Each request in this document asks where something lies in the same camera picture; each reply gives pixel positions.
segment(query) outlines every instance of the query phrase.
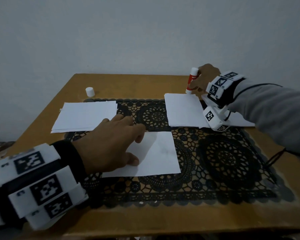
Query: paper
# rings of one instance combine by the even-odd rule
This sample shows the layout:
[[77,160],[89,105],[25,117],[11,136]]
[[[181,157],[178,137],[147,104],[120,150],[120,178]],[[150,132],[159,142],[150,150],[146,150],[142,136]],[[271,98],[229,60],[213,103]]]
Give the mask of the paper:
[[169,126],[209,127],[199,98],[194,94],[164,95]]
[[51,133],[91,131],[117,113],[116,101],[64,103]]
[[103,178],[181,173],[172,133],[169,131],[146,132],[142,142],[133,142],[127,152],[137,156],[140,164],[104,172]]
[[[206,94],[202,95],[201,97],[202,97],[202,99],[204,100],[204,102],[206,103],[207,106],[215,106],[215,103],[212,102],[207,97]],[[255,126],[254,123],[251,123],[251,122],[245,120],[244,117],[238,112],[231,113],[227,122],[229,123],[230,126],[242,126],[242,127],[253,127],[253,126]]]

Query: person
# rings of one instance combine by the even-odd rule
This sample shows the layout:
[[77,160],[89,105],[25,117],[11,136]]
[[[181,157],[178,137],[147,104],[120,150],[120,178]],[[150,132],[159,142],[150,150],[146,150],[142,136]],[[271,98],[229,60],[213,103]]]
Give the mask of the person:
[[[198,74],[190,88],[200,95],[221,73],[211,64],[205,64],[199,67]],[[231,112],[239,112],[277,144],[300,154],[300,91],[243,79],[227,94],[230,94],[226,99]],[[52,146],[60,155],[61,167],[69,166],[76,181],[80,182],[87,174],[109,172],[127,164],[137,166],[139,159],[126,150],[133,141],[142,141],[145,130],[143,124],[134,125],[132,117],[117,114],[110,121],[104,119],[77,141],[57,141]],[[7,193],[0,190],[0,225],[13,226],[19,221],[14,208],[7,207],[9,203]]]

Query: brown tabletop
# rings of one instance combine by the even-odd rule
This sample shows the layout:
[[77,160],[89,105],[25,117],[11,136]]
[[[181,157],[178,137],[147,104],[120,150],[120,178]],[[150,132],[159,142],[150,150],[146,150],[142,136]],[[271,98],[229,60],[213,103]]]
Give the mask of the brown tabletop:
[[[187,79],[186,76],[172,75],[75,74],[16,141],[8,155],[64,139],[64,133],[50,133],[59,109],[64,102],[83,102],[87,99],[86,87],[94,88],[94,98],[163,99],[165,93],[184,93]],[[246,131],[268,158],[282,149],[255,128],[247,128]],[[54,236],[77,239],[256,228],[300,229],[300,161],[285,153],[274,168],[292,190],[295,196],[292,202],[73,209],[50,229],[30,235],[36,238]]]

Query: white wall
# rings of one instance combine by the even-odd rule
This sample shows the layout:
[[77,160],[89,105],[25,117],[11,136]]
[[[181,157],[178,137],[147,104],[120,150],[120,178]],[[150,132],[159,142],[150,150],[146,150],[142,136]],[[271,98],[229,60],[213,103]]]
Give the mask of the white wall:
[[0,141],[74,73],[205,63],[300,89],[300,0],[0,0]]

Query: black doily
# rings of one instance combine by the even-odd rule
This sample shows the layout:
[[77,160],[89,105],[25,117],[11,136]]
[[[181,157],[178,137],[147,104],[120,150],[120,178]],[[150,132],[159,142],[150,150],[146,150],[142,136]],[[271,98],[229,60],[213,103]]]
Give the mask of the black doily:
[[[87,99],[86,102],[109,100],[113,99]],[[170,127],[164,100],[116,101],[118,113],[132,116],[135,123],[143,123],[148,131],[172,132],[181,173],[108,178],[91,174],[82,183],[91,207],[295,199],[273,168],[264,169],[267,159],[243,129],[232,127],[218,133],[208,128]],[[66,140],[75,141],[87,133],[69,132]]]

